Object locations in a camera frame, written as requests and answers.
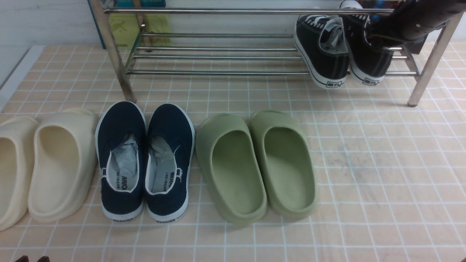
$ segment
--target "metal bar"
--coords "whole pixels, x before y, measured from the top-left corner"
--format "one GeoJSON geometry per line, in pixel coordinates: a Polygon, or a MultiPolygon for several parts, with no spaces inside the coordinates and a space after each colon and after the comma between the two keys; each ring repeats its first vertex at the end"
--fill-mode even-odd
{"type": "Polygon", "coordinates": [[[192,33],[144,33],[148,37],[186,38],[293,38],[292,34],[192,34],[192,33]]]}
{"type": "Polygon", "coordinates": [[[99,27],[100,34],[103,42],[107,47],[110,61],[112,62],[113,69],[115,70],[116,77],[120,83],[121,90],[123,91],[124,98],[128,101],[135,102],[133,90],[131,89],[130,80],[123,67],[123,61],[120,56],[115,38],[113,36],[109,20],[103,11],[102,1],[90,0],[90,5],[94,13],[97,26],[99,27]]]}
{"type": "Polygon", "coordinates": [[[392,57],[392,59],[395,59],[395,60],[405,60],[405,59],[408,59],[408,56],[406,55],[394,55],[392,57]]]}
{"type": "MultiPolygon", "coordinates": [[[[142,8],[141,0],[133,0],[133,5],[135,8],[142,8]]],[[[136,20],[139,26],[139,30],[145,31],[148,25],[147,25],[147,19],[144,18],[144,14],[136,14],[136,20]]],[[[145,46],[150,46],[151,40],[148,38],[143,38],[143,44],[145,46]]]]}
{"type": "Polygon", "coordinates": [[[182,60],[302,60],[300,56],[215,56],[215,55],[148,55],[137,54],[134,59],[182,59],[182,60]]]}
{"type": "Polygon", "coordinates": [[[215,8],[107,8],[106,14],[379,14],[393,9],[215,9],[215,8]]]}
{"type": "Polygon", "coordinates": [[[387,71],[385,72],[386,76],[417,76],[416,72],[412,71],[387,71]]]}
{"type": "Polygon", "coordinates": [[[177,47],[177,46],[154,46],[137,47],[137,50],[153,51],[208,51],[208,52],[296,52],[296,48],[234,48],[234,47],[177,47]]]}
{"type": "Polygon", "coordinates": [[[429,58],[427,59],[424,68],[422,69],[422,73],[417,79],[418,82],[416,83],[416,86],[414,86],[414,89],[408,100],[408,106],[415,107],[418,105],[419,101],[421,100],[422,94],[424,94],[427,84],[432,78],[432,75],[435,69],[437,68],[437,65],[440,59],[442,58],[442,55],[445,52],[445,49],[448,46],[448,43],[450,42],[453,33],[455,32],[456,27],[458,26],[462,16],[463,13],[459,13],[453,18],[451,18],[448,22],[448,25],[444,27],[440,32],[439,37],[437,38],[435,45],[432,49],[432,52],[429,55],[429,58]]]}
{"type": "MultiPolygon", "coordinates": [[[[209,70],[129,70],[130,75],[170,75],[170,76],[307,76],[309,71],[209,71],[209,70]]],[[[387,72],[386,76],[415,76],[416,72],[409,71],[392,71],[387,72]]]]}
{"type": "Polygon", "coordinates": [[[134,58],[134,53],[137,50],[137,46],[141,42],[141,36],[142,36],[142,30],[139,30],[139,33],[137,34],[136,40],[134,41],[133,47],[131,48],[130,55],[128,56],[128,60],[126,60],[126,65],[124,66],[124,71],[128,72],[130,67],[134,65],[133,58],[134,58]]]}
{"type": "Polygon", "coordinates": [[[421,68],[419,67],[416,59],[411,54],[411,51],[407,47],[403,47],[401,50],[402,55],[406,55],[407,59],[405,60],[406,65],[410,71],[415,71],[418,75],[421,75],[421,68]]]}

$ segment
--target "white wall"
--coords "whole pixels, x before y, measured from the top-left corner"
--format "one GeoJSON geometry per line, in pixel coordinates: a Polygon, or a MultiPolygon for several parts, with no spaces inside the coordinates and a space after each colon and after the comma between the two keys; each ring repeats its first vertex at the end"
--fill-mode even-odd
{"type": "MultiPolygon", "coordinates": [[[[167,0],[169,7],[337,7],[333,0],[167,0]]],[[[175,32],[285,33],[296,16],[172,15],[175,32]]],[[[86,0],[0,0],[0,45],[99,43],[86,0]]],[[[455,39],[466,39],[466,16],[455,39]]]]}

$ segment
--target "black sneaker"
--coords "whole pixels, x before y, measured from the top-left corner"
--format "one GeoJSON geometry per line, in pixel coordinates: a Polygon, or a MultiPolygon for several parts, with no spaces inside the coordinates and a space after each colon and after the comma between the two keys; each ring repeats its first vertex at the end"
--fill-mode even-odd
{"type": "Polygon", "coordinates": [[[131,102],[112,105],[96,128],[102,210],[113,221],[133,220],[143,209],[145,118],[131,102]]]}
{"type": "MultiPolygon", "coordinates": [[[[340,8],[357,8],[361,5],[353,0],[340,3],[340,8]]],[[[390,66],[393,51],[387,48],[373,48],[366,39],[364,28],[370,25],[368,15],[340,15],[343,19],[345,38],[350,55],[351,74],[366,85],[380,83],[390,66]]]]}
{"type": "Polygon", "coordinates": [[[318,86],[339,88],[346,81],[350,58],[339,17],[320,14],[300,17],[295,24],[294,39],[318,86]]]}
{"type": "Polygon", "coordinates": [[[163,104],[152,115],[145,197],[149,215],[157,222],[174,222],[188,207],[194,136],[191,120],[177,105],[163,104]]]}

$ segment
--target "navy blue canvas shoe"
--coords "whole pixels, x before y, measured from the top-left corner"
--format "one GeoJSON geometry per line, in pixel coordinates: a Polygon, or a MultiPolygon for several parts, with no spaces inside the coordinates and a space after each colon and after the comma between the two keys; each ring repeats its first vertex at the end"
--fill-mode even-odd
{"type": "Polygon", "coordinates": [[[143,209],[146,123],[132,102],[112,105],[96,128],[102,210],[113,221],[133,220],[143,209]]]}
{"type": "Polygon", "coordinates": [[[186,112],[163,104],[147,130],[145,198],[149,215],[160,223],[179,219],[188,207],[188,183],[194,153],[194,126],[186,112]]]}

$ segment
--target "black high-top sneaker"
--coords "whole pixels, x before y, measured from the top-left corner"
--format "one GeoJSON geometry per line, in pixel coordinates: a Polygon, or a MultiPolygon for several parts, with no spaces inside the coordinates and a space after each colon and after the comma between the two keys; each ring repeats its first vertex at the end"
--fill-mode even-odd
{"type": "MultiPolygon", "coordinates": [[[[340,8],[362,9],[354,0],[344,0],[340,8]]],[[[368,15],[340,15],[343,19],[345,38],[350,55],[351,74],[366,85],[380,83],[390,66],[393,51],[387,48],[374,48],[368,42],[364,32],[370,25],[368,15]]]]}
{"type": "Polygon", "coordinates": [[[346,81],[350,58],[341,18],[321,14],[300,17],[294,39],[318,86],[339,88],[346,81]]]}

